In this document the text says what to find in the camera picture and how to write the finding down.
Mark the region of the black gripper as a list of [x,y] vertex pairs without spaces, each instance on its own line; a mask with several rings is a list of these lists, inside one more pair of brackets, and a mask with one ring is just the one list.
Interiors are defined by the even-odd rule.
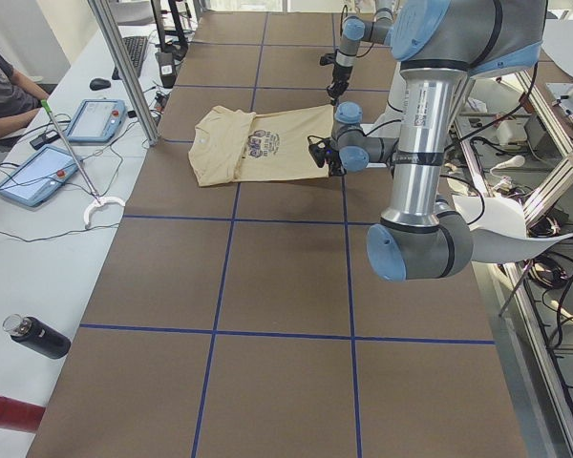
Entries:
[[328,156],[327,165],[330,177],[343,177],[347,173],[340,156]]
[[332,81],[328,85],[329,102],[332,106],[339,104],[342,95],[350,84],[351,66],[334,65],[332,71]]

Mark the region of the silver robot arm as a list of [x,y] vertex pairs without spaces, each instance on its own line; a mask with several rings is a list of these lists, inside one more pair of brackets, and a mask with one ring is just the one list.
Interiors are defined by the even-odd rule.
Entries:
[[329,100],[333,106],[338,104],[340,96],[350,84],[350,76],[360,44],[367,42],[384,46],[391,45],[396,4],[396,1],[375,1],[372,21],[350,15],[342,22],[340,44],[332,61],[332,80],[327,86]]
[[[539,59],[543,1],[379,1],[371,21],[342,24],[328,94],[334,124],[315,162],[334,176],[384,163],[393,169],[389,206],[367,234],[376,275],[387,281],[438,279],[460,272],[474,243],[465,219],[437,192],[446,137],[477,76],[502,76]],[[361,108],[342,100],[362,43],[388,46],[400,65],[405,100],[396,138],[361,128]]]

